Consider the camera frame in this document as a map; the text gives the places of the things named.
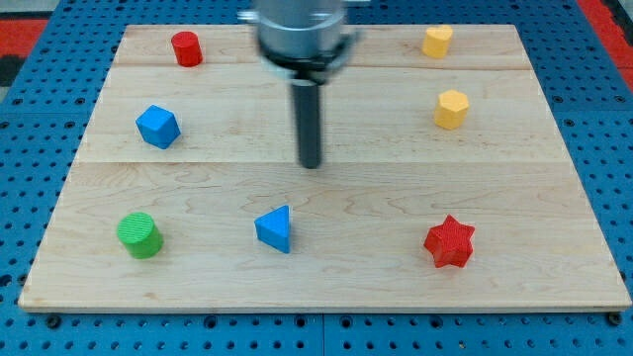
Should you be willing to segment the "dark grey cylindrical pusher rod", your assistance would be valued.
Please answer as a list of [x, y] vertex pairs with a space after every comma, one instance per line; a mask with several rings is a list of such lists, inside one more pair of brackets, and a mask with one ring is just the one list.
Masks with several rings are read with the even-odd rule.
[[317, 85], [291, 85], [300, 164], [316, 169], [321, 164], [320, 89]]

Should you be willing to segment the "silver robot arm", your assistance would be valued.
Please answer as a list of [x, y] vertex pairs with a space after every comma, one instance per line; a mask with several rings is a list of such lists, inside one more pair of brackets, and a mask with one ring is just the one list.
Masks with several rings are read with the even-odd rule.
[[254, 0], [237, 18], [253, 27], [261, 61], [290, 87], [300, 164], [322, 162], [320, 88], [350, 60], [361, 33], [345, 29], [342, 0]]

